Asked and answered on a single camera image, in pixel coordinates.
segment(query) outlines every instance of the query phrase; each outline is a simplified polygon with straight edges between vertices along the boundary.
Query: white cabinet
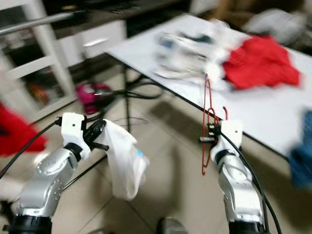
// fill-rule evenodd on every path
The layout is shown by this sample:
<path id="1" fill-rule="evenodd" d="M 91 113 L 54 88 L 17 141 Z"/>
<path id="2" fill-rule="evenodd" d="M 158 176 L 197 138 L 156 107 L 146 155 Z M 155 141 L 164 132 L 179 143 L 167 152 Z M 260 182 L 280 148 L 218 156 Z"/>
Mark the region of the white cabinet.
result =
<path id="1" fill-rule="evenodd" d="M 124 40 L 126 40 L 125 23 L 123 20 L 116 20 L 80 32 L 79 35 L 59 39 L 58 42 L 66 65 L 73 66 L 82 62 L 79 46 L 84 47 L 88 58 L 94 58 Z"/>
<path id="2" fill-rule="evenodd" d="M 0 27 L 45 16 L 40 0 L 0 0 Z M 50 25 L 2 36 L 0 46 L 0 95 L 11 109 L 36 121 L 75 99 Z"/>
<path id="3" fill-rule="evenodd" d="M 192 0 L 190 13 L 199 15 L 218 6 L 219 0 Z"/>
<path id="4" fill-rule="evenodd" d="M 87 56 L 93 58 L 126 39 L 124 21 L 113 21 L 81 33 Z"/>

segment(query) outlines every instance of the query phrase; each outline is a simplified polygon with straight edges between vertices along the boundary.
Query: tile floor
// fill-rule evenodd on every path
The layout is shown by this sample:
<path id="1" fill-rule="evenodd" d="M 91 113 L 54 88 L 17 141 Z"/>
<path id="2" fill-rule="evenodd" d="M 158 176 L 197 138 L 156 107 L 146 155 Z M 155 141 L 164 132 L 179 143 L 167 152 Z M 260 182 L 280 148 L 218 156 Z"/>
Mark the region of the tile floor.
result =
<path id="1" fill-rule="evenodd" d="M 97 76 L 114 89 L 122 87 L 122 76 L 114 68 Z M 138 91 L 155 92 L 144 87 Z M 63 112 L 82 113 L 76 102 L 37 124 L 45 127 Z M 111 175 L 107 162 L 102 162 L 87 173 L 61 197 L 53 217 L 53 234 L 87 234 L 104 229 L 116 234 L 149 234 L 155 232 L 159 218 L 178 218 L 191 234 L 227 234 L 221 189 L 215 165 L 209 164 L 206 175 L 201 175 L 202 113 L 169 93 L 157 100 L 131 100 L 131 116 L 144 118 L 147 123 L 133 124 L 133 135 L 138 147 L 150 159 L 146 182 L 131 202 L 112 195 Z M 125 117 L 124 103 L 120 101 L 106 116 L 110 120 Z M 47 151 L 62 144 L 59 127 L 47 132 Z M 279 156 L 244 138 L 243 149 L 254 167 L 284 234 L 312 233 L 312 194 L 298 191 L 291 185 L 287 163 Z M 97 150 L 87 161 L 82 161 L 76 175 L 101 158 Z M 1 159 L 0 167 L 7 163 Z M 9 174 L 27 181 L 38 157 L 22 156 Z M 0 218 L 0 225 L 6 220 Z M 272 219 L 271 233 L 275 234 Z"/>

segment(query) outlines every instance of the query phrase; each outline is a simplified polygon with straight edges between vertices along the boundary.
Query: red cloth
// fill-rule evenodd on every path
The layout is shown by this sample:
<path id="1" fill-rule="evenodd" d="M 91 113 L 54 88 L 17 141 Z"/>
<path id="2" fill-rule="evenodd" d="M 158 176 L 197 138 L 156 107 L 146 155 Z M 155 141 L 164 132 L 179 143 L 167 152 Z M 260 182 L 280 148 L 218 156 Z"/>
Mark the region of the red cloth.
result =
<path id="1" fill-rule="evenodd" d="M 36 134 L 31 125 L 0 103 L 0 156 L 16 154 Z M 46 139 L 40 136 L 26 151 L 40 152 L 44 150 L 45 143 Z"/>
<path id="2" fill-rule="evenodd" d="M 287 50 L 271 36 L 253 36 L 244 41 L 240 48 L 231 52 L 223 67 L 226 79 L 236 89 L 281 83 L 299 85 L 299 72 L 292 67 Z"/>

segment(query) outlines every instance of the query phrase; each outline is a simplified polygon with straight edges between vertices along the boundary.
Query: pink object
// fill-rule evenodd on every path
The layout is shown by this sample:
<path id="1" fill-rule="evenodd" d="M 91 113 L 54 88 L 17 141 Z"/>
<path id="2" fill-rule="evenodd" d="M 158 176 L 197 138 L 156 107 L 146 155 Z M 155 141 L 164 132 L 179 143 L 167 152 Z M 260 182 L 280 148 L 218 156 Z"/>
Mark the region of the pink object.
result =
<path id="1" fill-rule="evenodd" d="M 96 88 L 101 90 L 111 90 L 111 88 L 106 84 L 96 84 Z M 96 96 L 94 94 L 94 89 L 89 83 L 78 85 L 76 87 L 76 93 L 84 106 L 84 111 L 86 114 L 91 115 L 98 112 L 96 105 L 91 104 L 96 101 Z"/>

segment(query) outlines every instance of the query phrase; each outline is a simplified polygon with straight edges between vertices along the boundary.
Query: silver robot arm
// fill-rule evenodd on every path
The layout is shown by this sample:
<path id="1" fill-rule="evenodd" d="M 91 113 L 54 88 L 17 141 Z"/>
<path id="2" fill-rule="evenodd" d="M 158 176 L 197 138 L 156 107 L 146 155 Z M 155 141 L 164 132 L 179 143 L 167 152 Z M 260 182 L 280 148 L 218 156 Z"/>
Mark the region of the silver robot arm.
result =
<path id="1" fill-rule="evenodd" d="M 63 187 L 76 170 L 78 160 L 72 151 L 62 148 L 40 162 L 31 181 L 21 191 L 20 215 L 52 217 Z"/>
<path id="2" fill-rule="evenodd" d="M 253 176 L 238 152 L 220 134 L 226 135 L 239 148 L 242 132 L 243 126 L 239 121 L 221 121 L 219 129 L 215 131 L 218 143 L 211 150 L 211 158 L 218 165 L 219 185 L 224 194 L 230 234 L 262 234 L 261 200 L 253 187 Z"/>
<path id="3" fill-rule="evenodd" d="M 20 193 L 19 210 L 10 226 L 9 234 L 50 234 L 54 215 L 64 186 L 81 159 L 87 159 L 93 148 L 108 150 L 94 143 L 103 132 L 104 120 L 94 122 L 88 129 L 82 115 L 64 113 L 61 120 L 63 148 L 57 149 L 41 161 L 34 176 Z"/>

